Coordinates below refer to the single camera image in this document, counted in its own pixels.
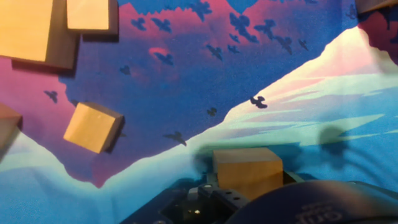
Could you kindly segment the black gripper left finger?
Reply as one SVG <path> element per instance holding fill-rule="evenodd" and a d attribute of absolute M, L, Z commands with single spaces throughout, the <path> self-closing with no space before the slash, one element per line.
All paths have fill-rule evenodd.
<path fill-rule="evenodd" d="M 249 200 L 219 188 L 215 174 L 180 179 L 136 210 L 121 224 L 224 224 Z"/>

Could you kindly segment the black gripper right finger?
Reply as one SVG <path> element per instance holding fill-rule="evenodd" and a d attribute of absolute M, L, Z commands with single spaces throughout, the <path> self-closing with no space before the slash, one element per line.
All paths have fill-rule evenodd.
<path fill-rule="evenodd" d="M 284 184 L 294 184 L 303 182 L 303 179 L 294 172 L 283 171 Z"/>

